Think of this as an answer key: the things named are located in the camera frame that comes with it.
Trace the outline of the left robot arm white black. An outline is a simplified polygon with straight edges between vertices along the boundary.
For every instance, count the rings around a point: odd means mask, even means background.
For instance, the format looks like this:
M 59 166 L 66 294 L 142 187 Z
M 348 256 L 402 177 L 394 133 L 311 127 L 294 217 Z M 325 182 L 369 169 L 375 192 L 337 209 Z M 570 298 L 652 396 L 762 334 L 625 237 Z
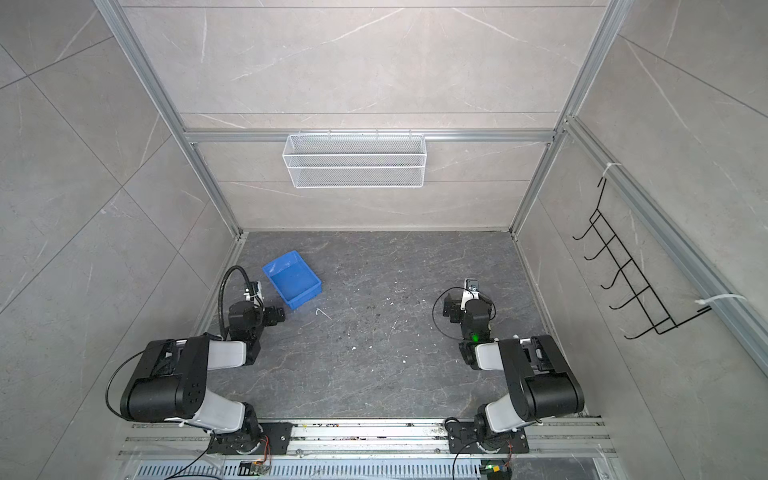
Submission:
M 207 387 L 209 372 L 255 363 L 264 328 L 283 322 L 284 309 L 243 300 L 230 306 L 228 320 L 226 338 L 206 333 L 149 342 L 121 395 L 118 416 L 202 429 L 211 435 L 212 453 L 285 454 L 290 423 L 262 424 L 252 405 Z

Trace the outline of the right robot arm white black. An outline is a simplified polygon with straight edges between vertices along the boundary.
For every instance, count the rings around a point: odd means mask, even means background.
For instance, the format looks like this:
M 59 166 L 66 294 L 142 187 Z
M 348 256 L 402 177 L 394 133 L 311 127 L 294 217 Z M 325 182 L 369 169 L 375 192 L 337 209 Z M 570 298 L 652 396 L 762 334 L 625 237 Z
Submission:
M 583 410 L 581 385 L 552 336 L 495 339 L 490 322 L 496 308 L 490 298 L 469 288 L 461 298 L 449 291 L 440 298 L 442 315 L 461 328 L 458 348 L 465 364 L 503 373 L 507 386 L 507 393 L 481 405 L 472 421 L 444 420 L 451 452 L 526 453 L 525 427 Z

